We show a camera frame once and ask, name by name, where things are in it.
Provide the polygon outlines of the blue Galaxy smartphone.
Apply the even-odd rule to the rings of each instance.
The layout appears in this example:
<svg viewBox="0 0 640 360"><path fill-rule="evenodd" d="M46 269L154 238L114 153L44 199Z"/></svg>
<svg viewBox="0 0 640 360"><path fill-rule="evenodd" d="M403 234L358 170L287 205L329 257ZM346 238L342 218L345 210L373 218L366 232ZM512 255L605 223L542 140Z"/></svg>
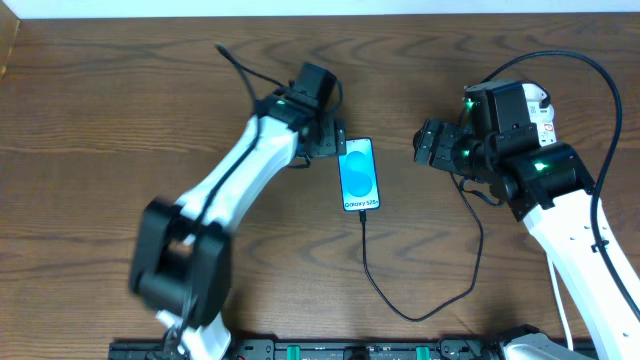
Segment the blue Galaxy smartphone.
<svg viewBox="0 0 640 360"><path fill-rule="evenodd" d="M346 141L346 154L338 157L342 205L346 212L378 209L380 193L373 142L370 138Z"/></svg>

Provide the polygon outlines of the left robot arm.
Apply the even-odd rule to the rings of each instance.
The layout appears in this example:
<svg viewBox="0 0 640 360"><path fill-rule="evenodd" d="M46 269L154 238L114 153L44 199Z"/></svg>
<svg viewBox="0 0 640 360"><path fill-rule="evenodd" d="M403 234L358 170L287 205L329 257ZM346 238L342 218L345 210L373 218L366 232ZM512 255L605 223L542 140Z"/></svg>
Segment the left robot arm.
<svg viewBox="0 0 640 360"><path fill-rule="evenodd" d="M129 290L167 326L150 359L221 359L231 343L222 309L231 287L232 236L268 182L283 168L346 151L345 129L327 104L342 85L306 63L297 78L253 102L229 153L175 202L144 209Z"/></svg>

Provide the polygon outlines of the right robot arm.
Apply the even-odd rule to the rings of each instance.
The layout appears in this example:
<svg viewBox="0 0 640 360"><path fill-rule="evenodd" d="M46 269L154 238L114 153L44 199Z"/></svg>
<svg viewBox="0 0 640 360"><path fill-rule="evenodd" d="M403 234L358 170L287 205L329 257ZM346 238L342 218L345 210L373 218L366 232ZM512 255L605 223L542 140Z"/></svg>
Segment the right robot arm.
<svg viewBox="0 0 640 360"><path fill-rule="evenodd" d="M639 277L611 231L595 182L557 140L548 92L497 80L465 90L464 122L428 120L414 160L486 183L552 259L601 359L639 356Z"/></svg>

